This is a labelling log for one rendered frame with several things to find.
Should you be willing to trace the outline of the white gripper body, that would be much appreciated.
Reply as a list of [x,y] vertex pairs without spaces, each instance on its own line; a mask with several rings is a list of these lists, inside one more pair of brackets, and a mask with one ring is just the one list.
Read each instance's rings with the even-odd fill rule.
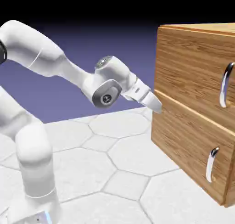
[[155,113],[162,113],[162,103],[151,91],[146,94],[146,96],[140,103],[146,106],[147,108],[151,109]]

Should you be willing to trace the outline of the light wooden cabinet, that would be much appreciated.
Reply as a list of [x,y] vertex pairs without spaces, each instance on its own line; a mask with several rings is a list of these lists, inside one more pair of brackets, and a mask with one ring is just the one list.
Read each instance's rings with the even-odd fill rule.
[[235,22],[161,25],[151,139],[218,204],[235,205]]

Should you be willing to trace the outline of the large wooden cabinet door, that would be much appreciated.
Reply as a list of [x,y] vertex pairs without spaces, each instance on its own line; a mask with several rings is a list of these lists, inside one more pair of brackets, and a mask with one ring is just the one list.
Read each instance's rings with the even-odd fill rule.
[[219,103],[227,65],[235,62],[235,27],[162,25],[157,31],[154,88],[235,132],[235,66],[226,108]]

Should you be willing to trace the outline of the small wooden cabinet door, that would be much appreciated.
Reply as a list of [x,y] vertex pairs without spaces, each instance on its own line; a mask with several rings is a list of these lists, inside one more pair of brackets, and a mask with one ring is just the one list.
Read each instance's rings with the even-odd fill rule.
[[[152,141],[219,205],[235,205],[235,132],[158,90],[162,113],[152,114]],[[206,179],[209,153],[217,153],[212,183]]]

